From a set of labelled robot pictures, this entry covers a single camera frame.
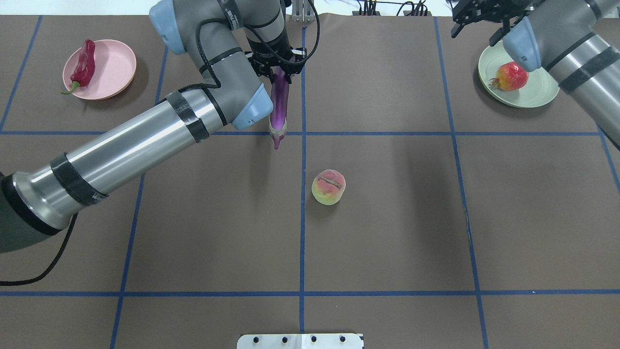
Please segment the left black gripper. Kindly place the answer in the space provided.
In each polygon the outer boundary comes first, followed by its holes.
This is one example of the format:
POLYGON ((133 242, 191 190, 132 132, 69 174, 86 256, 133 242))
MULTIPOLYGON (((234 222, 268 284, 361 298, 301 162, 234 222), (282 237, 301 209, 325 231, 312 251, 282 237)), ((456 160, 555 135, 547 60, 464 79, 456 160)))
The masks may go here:
POLYGON ((270 52, 268 55, 261 55, 256 51, 246 51, 246 59, 258 77, 266 77, 274 79, 276 68, 281 69, 285 73, 286 79, 290 79, 293 75, 299 75, 308 59, 308 51, 306 47, 291 48, 292 56, 288 59, 270 52))

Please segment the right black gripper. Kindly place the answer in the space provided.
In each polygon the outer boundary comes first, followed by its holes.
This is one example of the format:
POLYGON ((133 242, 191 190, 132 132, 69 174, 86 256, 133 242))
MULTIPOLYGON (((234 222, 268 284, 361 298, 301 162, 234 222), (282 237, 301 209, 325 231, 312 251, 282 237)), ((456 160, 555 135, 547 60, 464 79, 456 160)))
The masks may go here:
POLYGON ((452 7, 451 38, 456 38, 469 24, 498 23, 500 28, 489 38, 489 46, 493 47, 536 7, 537 0, 459 0, 452 7))

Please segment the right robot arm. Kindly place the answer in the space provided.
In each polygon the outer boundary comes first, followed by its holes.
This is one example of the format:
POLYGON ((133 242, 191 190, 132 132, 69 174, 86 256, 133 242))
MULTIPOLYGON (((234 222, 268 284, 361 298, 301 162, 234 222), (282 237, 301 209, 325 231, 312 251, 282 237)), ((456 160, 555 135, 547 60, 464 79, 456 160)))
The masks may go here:
POLYGON ((522 68, 543 68, 618 147, 620 54, 593 27, 617 0, 459 0, 452 9, 455 38, 465 26, 501 24, 489 39, 503 43, 522 68))

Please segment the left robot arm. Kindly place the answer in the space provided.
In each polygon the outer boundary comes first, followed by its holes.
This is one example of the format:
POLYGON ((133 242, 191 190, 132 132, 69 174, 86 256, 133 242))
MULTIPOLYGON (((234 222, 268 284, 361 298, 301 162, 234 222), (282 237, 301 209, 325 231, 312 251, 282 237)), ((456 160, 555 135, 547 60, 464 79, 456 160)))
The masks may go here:
POLYGON ((287 0, 162 0, 149 11, 168 49, 189 54, 203 80, 32 173, 1 179, 2 253, 68 227, 83 208, 200 143, 226 125, 244 130, 273 110, 259 76, 272 66, 299 73, 306 54, 290 46, 287 0))

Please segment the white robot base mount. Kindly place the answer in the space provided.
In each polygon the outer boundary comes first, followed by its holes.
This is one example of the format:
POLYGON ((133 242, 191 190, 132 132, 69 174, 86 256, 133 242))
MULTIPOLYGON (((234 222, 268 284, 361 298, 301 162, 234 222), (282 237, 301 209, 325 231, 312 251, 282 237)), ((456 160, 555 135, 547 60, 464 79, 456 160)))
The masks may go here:
POLYGON ((364 349, 357 333, 274 333, 242 335, 237 349, 364 349))

